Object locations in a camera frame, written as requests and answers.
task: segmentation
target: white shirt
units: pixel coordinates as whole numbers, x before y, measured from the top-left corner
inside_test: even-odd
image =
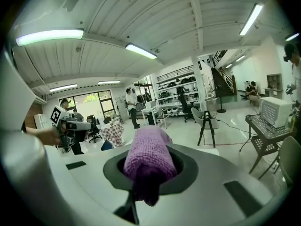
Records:
[[[135,103],[134,98],[131,95],[128,95],[128,94],[126,94],[126,102]],[[133,108],[136,109],[136,106],[127,104],[127,108],[130,111]]]
[[[295,77],[296,99],[301,103],[301,59],[298,66],[293,65],[293,76]]]

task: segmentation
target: fluorescent ceiling light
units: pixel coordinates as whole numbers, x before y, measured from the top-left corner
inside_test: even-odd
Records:
[[[255,4],[255,6],[252,9],[251,15],[249,16],[247,22],[245,23],[245,25],[239,35],[244,36],[248,32],[248,30],[250,29],[250,27],[255,22],[258,15],[260,14],[260,11],[262,10],[262,8],[263,8],[263,5]]]
[[[236,62],[238,62],[239,60],[241,60],[243,57],[245,57],[245,55],[243,55],[242,57],[238,58],[238,59],[236,60]]]
[[[98,84],[117,84],[120,81],[99,81]]]
[[[16,38],[16,43],[18,46],[24,46],[26,44],[40,42],[44,40],[81,39],[83,33],[84,33],[83,30],[73,30],[73,29],[41,31],[41,32],[35,32]]]
[[[296,34],[292,35],[291,37],[288,37],[288,38],[286,39],[286,41],[290,41],[290,40],[296,38],[297,36],[299,36],[299,33],[296,33]]]
[[[53,92],[53,91],[57,91],[57,90],[61,90],[61,89],[68,89],[68,88],[72,88],[72,87],[77,87],[77,84],[65,85],[65,86],[61,86],[61,87],[57,87],[57,88],[52,88],[49,90],[50,90],[50,92]]]
[[[136,46],[132,43],[129,43],[128,45],[126,45],[126,49],[131,50],[133,52],[136,52],[138,54],[144,55],[144,56],[146,56],[148,58],[151,58],[151,59],[157,58],[157,55],[152,54],[152,53],[144,50],[143,48],[140,48],[140,47],[138,47],[138,46]]]

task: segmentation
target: white mesh box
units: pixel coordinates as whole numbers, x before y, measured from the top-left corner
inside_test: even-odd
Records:
[[[260,99],[260,118],[265,119],[275,128],[286,125],[292,109],[292,103],[274,97]]]

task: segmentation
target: white cabinet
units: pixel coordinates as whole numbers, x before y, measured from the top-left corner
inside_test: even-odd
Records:
[[[47,118],[44,114],[35,115],[34,121],[36,122],[37,129],[51,127],[49,118]]]

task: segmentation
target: purple knitted cloth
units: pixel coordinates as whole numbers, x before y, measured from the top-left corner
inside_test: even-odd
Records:
[[[128,152],[123,173],[134,182],[135,201],[154,206],[159,198],[160,184],[177,172],[166,147],[172,140],[162,129],[148,126],[136,131]]]

